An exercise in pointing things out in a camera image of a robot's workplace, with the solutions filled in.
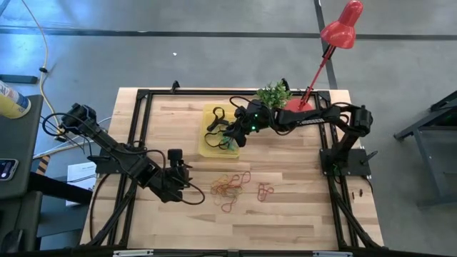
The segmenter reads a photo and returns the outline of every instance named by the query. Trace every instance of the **yellow can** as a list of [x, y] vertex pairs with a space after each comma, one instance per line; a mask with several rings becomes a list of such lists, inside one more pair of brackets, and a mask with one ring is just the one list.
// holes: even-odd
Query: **yellow can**
[[28, 98], [0, 81], [0, 115], [10, 119], [21, 118], [31, 107]]

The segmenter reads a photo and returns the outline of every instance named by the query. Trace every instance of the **yellow cable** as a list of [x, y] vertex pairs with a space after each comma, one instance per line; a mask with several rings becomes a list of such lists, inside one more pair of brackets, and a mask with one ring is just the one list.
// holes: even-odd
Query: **yellow cable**
[[[27, 11], [29, 11], [30, 13], [30, 16], [32, 17], [32, 19], [35, 21], [35, 24], [36, 26], [38, 27], [38, 29], [40, 30], [41, 32], [41, 36], [43, 37], [43, 41], [44, 41], [44, 46], [45, 46], [45, 54], [44, 54], [44, 63], [43, 63], [43, 67], [44, 69], [46, 69], [46, 66], [48, 64], [48, 42], [46, 41], [46, 37], [44, 36], [44, 32], [43, 32], [43, 29], [42, 27], [40, 26], [40, 24], [38, 23], [38, 21], [36, 20], [34, 14], [30, 11], [30, 8], [27, 6], [26, 2], [24, 0], [21, 0], [22, 3], [24, 4], [24, 6], [27, 8]], [[48, 98], [46, 97], [46, 95], [44, 94], [44, 90], [43, 90], [43, 84], [44, 84], [44, 72], [43, 71], [40, 71], [41, 75], [40, 75], [40, 82], [39, 82], [39, 88], [40, 88], [40, 94], [43, 96], [44, 98], [44, 101], [46, 102], [46, 104], [48, 105], [49, 109], [51, 110], [51, 113], [54, 114], [55, 111], [54, 111], [54, 108], [52, 108], [52, 105], [51, 103], [49, 103], [49, 100]], [[54, 116], [54, 120], [56, 122], [56, 126], [59, 127], [59, 120], [57, 119], [57, 117]]]

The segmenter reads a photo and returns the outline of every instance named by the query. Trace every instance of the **concrete floor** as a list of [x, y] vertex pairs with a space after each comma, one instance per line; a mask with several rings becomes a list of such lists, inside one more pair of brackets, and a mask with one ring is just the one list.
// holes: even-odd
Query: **concrete floor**
[[[313, 0], [34, 0], [29, 6], [48, 28], [127, 31], [244, 31], [318, 33]], [[361, 34], [457, 34], [453, 0], [365, 0], [357, 24]], [[346, 2], [321, 0], [328, 23]], [[19, 0], [0, 16], [0, 28], [35, 26]], [[261, 87], [286, 77], [305, 88], [321, 61], [319, 39], [199, 37], [47, 36], [46, 93], [57, 111], [88, 104], [100, 119], [110, 116], [121, 86]], [[0, 34], [0, 74], [38, 76], [44, 47], [39, 35]], [[393, 133], [426, 115], [433, 102], [456, 90], [455, 41], [359, 40], [338, 50], [333, 67], [339, 89], [373, 112], [372, 132], [362, 140], [370, 150], [373, 187], [386, 246], [396, 250], [457, 255], [457, 206], [419, 210], [416, 202], [434, 196], [416, 143], [395, 141]], [[12, 85], [25, 95], [37, 85]], [[329, 89], [321, 74], [317, 88]], [[49, 110], [44, 107], [43, 114]], [[36, 152], [56, 142], [42, 131]], [[48, 175], [65, 176], [66, 166], [85, 162], [74, 149], [51, 158]], [[64, 202], [47, 198], [44, 211]], [[81, 212], [81, 225], [84, 212]], [[70, 246], [74, 235], [54, 236], [44, 248]]]

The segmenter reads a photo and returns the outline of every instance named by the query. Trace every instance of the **green plant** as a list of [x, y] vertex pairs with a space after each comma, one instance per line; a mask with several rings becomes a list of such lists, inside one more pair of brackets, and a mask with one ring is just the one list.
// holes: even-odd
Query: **green plant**
[[257, 91], [257, 96], [269, 108], [284, 108], [286, 102], [291, 99], [292, 93], [286, 90], [283, 82], [276, 82], [275, 86], [270, 82], [264, 89]]

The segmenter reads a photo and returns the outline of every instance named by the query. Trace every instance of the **wooden table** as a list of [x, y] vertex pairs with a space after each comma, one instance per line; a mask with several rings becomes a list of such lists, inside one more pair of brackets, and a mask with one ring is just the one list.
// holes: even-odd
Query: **wooden table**
[[[109, 134], [127, 142], [137, 88], [120, 88]], [[346, 90], [331, 90], [332, 102], [350, 102]], [[193, 166], [193, 183], [206, 193], [199, 206], [162, 203], [150, 190], [138, 189], [132, 218], [129, 248], [178, 249], [261, 249], [334, 250], [335, 228], [326, 178], [321, 175], [318, 126], [305, 126], [287, 136], [262, 130], [248, 136], [238, 159], [204, 158], [198, 153], [202, 109], [205, 104], [227, 104], [228, 96], [155, 96], [149, 119], [146, 146], [164, 153], [182, 148], [184, 161]], [[161, 157], [149, 154], [161, 163]], [[230, 213], [224, 213], [210, 194], [211, 183], [224, 174], [250, 171], [251, 182]], [[112, 175], [100, 190], [94, 207], [94, 233], [111, 215], [119, 175]], [[270, 183], [274, 194], [265, 202], [257, 200], [258, 184]], [[382, 245], [381, 231], [371, 190], [359, 177], [348, 177], [354, 216], [372, 239]], [[192, 189], [184, 191], [188, 201], [201, 196]], [[124, 217], [120, 219], [120, 238]], [[349, 241], [347, 222], [342, 218], [345, 240]], [[89, 216], [81, 243], [89, 241]]]

